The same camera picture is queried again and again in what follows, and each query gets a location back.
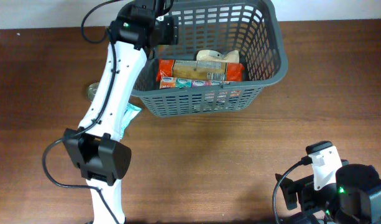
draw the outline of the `orange package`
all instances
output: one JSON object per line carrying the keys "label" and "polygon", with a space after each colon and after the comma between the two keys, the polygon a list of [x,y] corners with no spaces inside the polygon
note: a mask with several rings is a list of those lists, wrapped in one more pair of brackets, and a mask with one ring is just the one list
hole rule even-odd
{"label": "orange package", "polygon": [[[159,68],[158,68],[158,74],[157,74],[157,81],[159,82],[162,77],[176,77],[174,73],[174,67],[176,63],[184,64],[184,63],[191,63],[191,61],[179,61],[179,60],[159,60]],[[200,62],[198,64],[194,65],[195,71],[198,70],[199,67],[202,67],[202,64],[206,62]],[[218,76],[211,75],[211,72],[208,72],[205,74],[206,80],[215,80],[214,77],[219,77],[223,79],[219,79],[216,81],[231,81],[231,82],[241,82],[242,81],[242,74],[245,70],[243,64],[240,63],[226,63],[226,62],[213,62],[213,63],[222,63],[222,66],[226,68],[225,74],[219,74]],[[179,77],[179,78],[187,78],[192,79],[193,77]]]}

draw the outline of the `gray plastic basket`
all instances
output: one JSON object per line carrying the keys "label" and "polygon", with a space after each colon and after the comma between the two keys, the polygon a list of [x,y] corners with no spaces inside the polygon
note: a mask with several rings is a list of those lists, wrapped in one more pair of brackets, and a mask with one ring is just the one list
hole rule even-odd
{"label": "gray plastic basket", "polygon": [[179,44],[157,47],[157,58],[194,60],[199,50],[223,54],[238,50],[247,75],[244,82],[228,85],[159,90],[157,70],[149,64],[132,95],[141,98],[153,114],[169,117],[241,110],[264,87],[285,76],[287,56],[269,0],[179,0],[171,15],[179,17]]}

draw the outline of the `light blue wrapper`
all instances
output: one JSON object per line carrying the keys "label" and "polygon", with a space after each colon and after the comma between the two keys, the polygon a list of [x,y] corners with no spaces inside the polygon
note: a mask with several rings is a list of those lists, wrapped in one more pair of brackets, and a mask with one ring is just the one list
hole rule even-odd
{"label": "light blue wrapper", "polygon": [[134,119],[140,111],[142,111],[142,109],[128,103],[126,112],[124,113],[121,121],[121,139],[124,137],[124,131],[128,127],[130,121],[132,121],[132,119]]}

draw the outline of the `wood grain surface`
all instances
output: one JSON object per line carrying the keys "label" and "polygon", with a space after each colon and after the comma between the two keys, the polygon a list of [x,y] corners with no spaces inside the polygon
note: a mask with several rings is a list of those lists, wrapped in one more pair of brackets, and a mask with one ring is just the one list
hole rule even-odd
{"label": "wood grain surface", "polygon": [[[143,110],[132,121],[122,141],[132,149],[122,186],[128,220],[269,218],[275,173],[324,139],[343,159],[372,164],[381,176],[381,20],[280,27],[287,76],[247,109],[164,119]],[[103,28],[88,32],[97,38]],[[79,28],[0,30],[0,223],[93,219],[89,191],[51,184],[41,155],[86,113],[84,89],[100,79],[107,44],[86,43]],[[85,182],[63,146],[48,167],[63,183]],[[310,166],[301,167],[290,178],[310,174]],[[281,192],[278,210],[294,213]]]}

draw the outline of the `brown table surface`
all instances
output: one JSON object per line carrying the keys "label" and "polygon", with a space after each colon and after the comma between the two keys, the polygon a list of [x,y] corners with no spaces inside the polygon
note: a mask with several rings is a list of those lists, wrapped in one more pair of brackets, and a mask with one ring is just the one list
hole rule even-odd
{"label": "brown table surface", "polygon": [[[143,110],[132,121],[122,141],[132,149],[122,186],[128,220],[271,217],[275,173],[324,139],[343,159],[373,164],[381,175],[381,20],[280,27],[287,76],[247,109],[164,119]],[[103,28],[88,30],[97,37]],[[92,220],[89,190],[51,184],[41,155],[90,106],[84,88],[100,79],[107,44],[86,43],[79,28],[0,30],[0,223]],[[63,183],[85,182],[63,146],[48,167]],[[310,174],[301,167],[290,177]],[[281,191],[278,207],[281,215],[294,213]]]}

